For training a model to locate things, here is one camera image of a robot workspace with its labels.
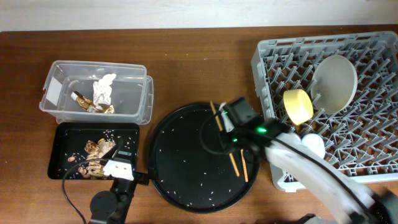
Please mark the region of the grey plate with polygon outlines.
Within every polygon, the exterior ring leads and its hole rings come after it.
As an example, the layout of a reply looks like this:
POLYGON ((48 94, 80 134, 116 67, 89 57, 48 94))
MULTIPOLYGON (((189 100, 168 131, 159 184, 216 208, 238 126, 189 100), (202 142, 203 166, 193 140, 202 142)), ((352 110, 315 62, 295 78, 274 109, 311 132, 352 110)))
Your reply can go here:
POLYGON ((312 80, 315 84, 310 93, 317 110, 334 114, 345 109, 353 100, 358 75, 354 65, 344 56, 332 55, 315 69, 312 80))

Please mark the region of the grey dishwasher rack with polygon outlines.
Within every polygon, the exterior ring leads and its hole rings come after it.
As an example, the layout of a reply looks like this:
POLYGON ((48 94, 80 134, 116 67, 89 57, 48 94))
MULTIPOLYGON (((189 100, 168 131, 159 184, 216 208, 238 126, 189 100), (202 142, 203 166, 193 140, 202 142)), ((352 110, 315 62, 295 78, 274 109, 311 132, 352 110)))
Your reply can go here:
POLYGON ((358 74, 351 103, 339 112, 314 111, 291 130, 317 134, 325 160, 357 182, 397 180, 397 34, 392 31, 263 40, 251 66, 266 118, 291 124, 283 94, 310 91, 317 67, 331 56, 347 58, 358 74))

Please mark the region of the pink cup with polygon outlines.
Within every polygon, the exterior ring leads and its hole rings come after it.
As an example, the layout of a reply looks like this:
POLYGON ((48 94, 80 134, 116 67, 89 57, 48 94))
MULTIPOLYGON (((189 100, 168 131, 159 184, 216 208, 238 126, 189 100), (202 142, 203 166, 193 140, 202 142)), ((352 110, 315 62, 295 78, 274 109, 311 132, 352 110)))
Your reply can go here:
POLYGON ((301 144, 302 140, 299 135, 295 133, 285 133, 284 139, 287 144, 301 144))

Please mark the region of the clear plastic bin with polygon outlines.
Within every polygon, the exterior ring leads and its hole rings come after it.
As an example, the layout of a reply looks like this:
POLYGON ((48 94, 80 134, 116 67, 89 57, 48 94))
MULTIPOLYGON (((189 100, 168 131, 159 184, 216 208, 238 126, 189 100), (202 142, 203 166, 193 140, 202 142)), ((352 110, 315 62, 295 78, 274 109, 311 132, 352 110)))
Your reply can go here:
POLYGON ((50 67, 39 108, 62 122, 150 123, 154 81, 143 65, 57 60, 50 67), (114 73, 111 105, 114 114, 90 113, 72 99, 74 91, 93 99, 93 84, 114 73))

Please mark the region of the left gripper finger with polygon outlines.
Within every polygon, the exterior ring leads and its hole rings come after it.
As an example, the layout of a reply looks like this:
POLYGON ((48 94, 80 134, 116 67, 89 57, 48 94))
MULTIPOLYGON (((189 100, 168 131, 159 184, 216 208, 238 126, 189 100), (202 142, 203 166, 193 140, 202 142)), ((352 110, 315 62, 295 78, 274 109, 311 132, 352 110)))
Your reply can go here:
POLYGON ((122 147, 123 147, 123 140, 119 139, 116 145, 111 150, 108 151, 108 158, 112 159, 122 147))
POLYGON ((157 180, 157 169, 154 161, 147 161, 146 171, 141 172, 136 164, 133 170, 134 180, 140 185, 149 185, 151 180, 157 180))

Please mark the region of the gold foil wrapper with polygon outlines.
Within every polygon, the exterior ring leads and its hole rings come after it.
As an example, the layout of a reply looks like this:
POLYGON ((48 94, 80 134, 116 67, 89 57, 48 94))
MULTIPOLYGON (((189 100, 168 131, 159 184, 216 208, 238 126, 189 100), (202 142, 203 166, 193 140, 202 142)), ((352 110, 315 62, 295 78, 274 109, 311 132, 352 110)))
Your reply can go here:
POLYGON ((92 100, 84 97, 77 91, 71 93, 71 98, 78 103, 78 105, 85 111, 90 113, 104 113, 104 114, 115 114, 113 105, 105 105, 96 107, 92 100))

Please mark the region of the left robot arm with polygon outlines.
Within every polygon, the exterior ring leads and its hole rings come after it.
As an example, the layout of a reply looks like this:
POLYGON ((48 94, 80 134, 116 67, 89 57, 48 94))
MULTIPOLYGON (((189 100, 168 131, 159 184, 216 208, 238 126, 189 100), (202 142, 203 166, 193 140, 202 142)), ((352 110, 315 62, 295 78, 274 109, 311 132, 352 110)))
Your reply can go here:
POLYGON ((136 186, 148 185, 151 179, 157 178, 154 171, 136 171, 137 154, 123 147, 124 143, 120 140, 103 156, 101 165, 104 166, 104 175, 111 177, 113 184, 108 191, 101 191, 91 199, 90 223, 124 223, 136 186))

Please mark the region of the yellow bowl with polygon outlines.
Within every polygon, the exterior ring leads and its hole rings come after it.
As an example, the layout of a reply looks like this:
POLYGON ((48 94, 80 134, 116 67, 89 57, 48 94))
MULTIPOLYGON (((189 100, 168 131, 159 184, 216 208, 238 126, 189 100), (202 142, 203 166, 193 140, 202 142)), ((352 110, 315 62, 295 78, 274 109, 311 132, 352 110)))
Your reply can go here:
POLYGON ((313 117, 313 106, 310 97, 302 89, 287 90, 283 101, 290 120, 300 125, 313 117))

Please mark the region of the white napkin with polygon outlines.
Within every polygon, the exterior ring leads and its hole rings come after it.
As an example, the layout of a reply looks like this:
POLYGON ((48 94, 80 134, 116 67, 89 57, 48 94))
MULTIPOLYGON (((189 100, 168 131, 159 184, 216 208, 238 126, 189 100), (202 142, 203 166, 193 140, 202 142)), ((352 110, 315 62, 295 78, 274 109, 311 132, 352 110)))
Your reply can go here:
POLYGON ((102 79, 93 83, 93 104, 98 110, 102 110, 103 105, 111 104, 111 85, 116 76, 115 73, 106 74, 102 79))

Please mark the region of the blue cup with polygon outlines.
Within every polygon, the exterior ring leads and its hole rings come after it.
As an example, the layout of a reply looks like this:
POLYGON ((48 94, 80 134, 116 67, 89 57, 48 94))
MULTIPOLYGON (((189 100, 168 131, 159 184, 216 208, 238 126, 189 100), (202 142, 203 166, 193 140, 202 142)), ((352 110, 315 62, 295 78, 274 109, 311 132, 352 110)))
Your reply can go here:
POLYGON ((326 155, 323 139, 317 134, 306 134, 302 138, 302 144, 307 146, 313 153, 323 159, 326 155))

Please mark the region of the round black tray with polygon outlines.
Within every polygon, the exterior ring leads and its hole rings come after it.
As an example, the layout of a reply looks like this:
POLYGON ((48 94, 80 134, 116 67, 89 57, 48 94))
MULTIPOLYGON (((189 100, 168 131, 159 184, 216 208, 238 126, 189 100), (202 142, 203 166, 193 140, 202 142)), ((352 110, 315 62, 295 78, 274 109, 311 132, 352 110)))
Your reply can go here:
POLYGON ((227 155, 204 150, 201 141, 219 148, 219 129, 208 103, 194 103, 169 113, 154 129, 147 169, 157 191, 172 205, 193 213, 213 213, 239 202, 251 189, 259 162, 248 152, 234 152, 236 175, 227 155))

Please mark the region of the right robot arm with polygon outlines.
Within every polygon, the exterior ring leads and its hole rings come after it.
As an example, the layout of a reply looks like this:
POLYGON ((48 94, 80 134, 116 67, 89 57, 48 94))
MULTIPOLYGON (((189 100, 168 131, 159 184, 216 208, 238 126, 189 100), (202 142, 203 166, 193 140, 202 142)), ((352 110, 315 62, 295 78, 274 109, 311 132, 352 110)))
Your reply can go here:
POLYGON ((299 181, 330 211, 334 223, 397 223, 397 196, 377 194, 317 156, 289 127, 275 119, 233 123, 224 130, 233 144, 248 147, 299 181))

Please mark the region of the black rectangular tray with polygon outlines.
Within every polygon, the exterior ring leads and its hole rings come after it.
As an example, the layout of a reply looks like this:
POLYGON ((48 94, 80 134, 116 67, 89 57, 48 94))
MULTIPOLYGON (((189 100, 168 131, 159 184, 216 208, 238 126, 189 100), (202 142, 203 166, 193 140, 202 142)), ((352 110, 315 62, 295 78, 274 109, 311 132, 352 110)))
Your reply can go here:
POLYGON ((74 165, 85 161, 89 155, 88 141, 97 143, 123 142, 123 151, 130 151, 137 159, 139 126, 134 123, 62 123, 55 132, 47 169, 51 179, 62 179, 74 165))

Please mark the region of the wooden chopstick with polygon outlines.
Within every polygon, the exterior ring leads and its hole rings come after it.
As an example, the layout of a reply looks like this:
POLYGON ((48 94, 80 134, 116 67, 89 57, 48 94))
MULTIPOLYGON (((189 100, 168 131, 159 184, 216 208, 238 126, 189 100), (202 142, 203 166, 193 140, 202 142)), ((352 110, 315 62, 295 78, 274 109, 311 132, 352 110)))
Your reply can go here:
POLYGON ((241 160, 242 160, 242 166, 243 166, 244 180, 247 183, 247 182, 249 182, 249 179, 248 179, 248 171, 247 171, 247 167, 246 167, 246 160, 244 157, 244 149, 241 149, 240 153, 241 153, 241 160))
MULTIPOLYGON (((218 115, 216 114, 217 112, 216 112, 216 109, 215 109, 215 106, 214 106, 214 103, 213 103, 212 100, 210 101, 210 107, 211 107, 211 110, 212 110, 212 112, 213 112, 213 115, 215 115, 215 120, 216 120, 218 129, 219 129, 220 132, 222 132, 223 127, 222 127, 222 124, 221 124, 221 121, 220 121, 218 115)), ((239 173, 238 167, 237 167, 237 165, 236 165, 236 161, 234 160, 234 156, 233 156, 232 153, 229 153, 229 159, 230 159, 230 161, 231 161, 231 164, 232 164, 232 166, 233 166, 233 169, 234 169, 234 171, 235 171, 236 176, 239 177, 239 176, 240 176, 240 173, 239 173)))

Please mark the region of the food scraps pile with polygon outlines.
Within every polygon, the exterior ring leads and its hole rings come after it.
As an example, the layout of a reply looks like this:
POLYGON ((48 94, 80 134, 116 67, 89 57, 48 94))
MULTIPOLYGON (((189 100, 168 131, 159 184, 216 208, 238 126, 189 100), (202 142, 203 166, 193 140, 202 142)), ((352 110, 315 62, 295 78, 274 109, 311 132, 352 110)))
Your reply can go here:
POLYGON ((68 175, 69 179, 82 177, 83 179, 108 179, 108 176, 104 174, 104 165, 99 159, 104 159, 105 155, 112 150, 116 145, 113 140, 102 138, 98 142, 87 141, 85 145, 86 156, 78 156, 74 153, 68 158, 68 162, 81 162, 82 159, 88 161, 87 163, 79 165, 77 168, 72 170, 72 173, 68 175))

